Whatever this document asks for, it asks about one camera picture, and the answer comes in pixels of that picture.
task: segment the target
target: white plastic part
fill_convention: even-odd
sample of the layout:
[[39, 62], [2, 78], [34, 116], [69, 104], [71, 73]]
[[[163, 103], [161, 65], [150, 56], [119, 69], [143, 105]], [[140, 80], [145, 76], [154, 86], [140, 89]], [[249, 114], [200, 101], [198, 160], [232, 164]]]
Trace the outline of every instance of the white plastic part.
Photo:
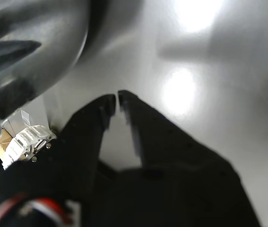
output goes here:
[[8, 168], [17, 160], [30, 160], [40, 148], [55, 138], [56, 135], [42, 125], [23, 129], [8, 145], [2, 162], [3, 168]]

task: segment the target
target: metal screw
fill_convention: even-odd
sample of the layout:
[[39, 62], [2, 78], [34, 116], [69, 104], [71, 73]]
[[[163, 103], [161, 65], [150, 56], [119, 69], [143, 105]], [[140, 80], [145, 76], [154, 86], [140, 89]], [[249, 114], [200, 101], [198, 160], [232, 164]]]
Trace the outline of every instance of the metal screw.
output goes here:
[[18, 211], [18, 214], [21, 217], [25, 217], [32, 211], [33, 211], [33, 208], [29, 204], [25, 204], [22, 208], [20, 208], [20, 210]]

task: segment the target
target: stainless steel bowl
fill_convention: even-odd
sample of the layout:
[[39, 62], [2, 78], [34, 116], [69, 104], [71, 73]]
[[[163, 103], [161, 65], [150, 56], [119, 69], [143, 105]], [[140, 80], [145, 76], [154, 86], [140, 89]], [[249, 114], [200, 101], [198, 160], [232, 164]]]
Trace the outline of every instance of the stainless steel bowl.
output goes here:
[[88, 0], [0, 0], [0, 126], [75, 64], [88, 18]]

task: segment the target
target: screw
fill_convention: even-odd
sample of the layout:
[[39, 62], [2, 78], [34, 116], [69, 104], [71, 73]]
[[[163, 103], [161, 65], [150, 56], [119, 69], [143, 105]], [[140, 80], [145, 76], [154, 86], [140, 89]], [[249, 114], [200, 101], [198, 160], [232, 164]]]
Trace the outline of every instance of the screw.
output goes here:
[[18, 211], [18, 214], [21, 217], [25, 217], [32, 211], [33, 211], [33, 208], [29, 204], [25, 204], [22, 208], [20, 208], [20, 210]]

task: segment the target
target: metal surface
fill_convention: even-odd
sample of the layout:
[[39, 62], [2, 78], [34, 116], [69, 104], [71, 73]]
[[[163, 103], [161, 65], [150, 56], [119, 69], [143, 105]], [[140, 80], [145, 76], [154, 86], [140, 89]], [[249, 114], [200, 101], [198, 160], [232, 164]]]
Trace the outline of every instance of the metal surface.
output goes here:
[[0, 0], [0, 124], [77, 61], [88, 7], [88, 0]]
[[[128, 89], [230, 160], [268, 227], [268, 1], [107, 2], [78, 64], [44, 96], [50, 125]], [[140, 165], [119, 111], [100, 157]]]

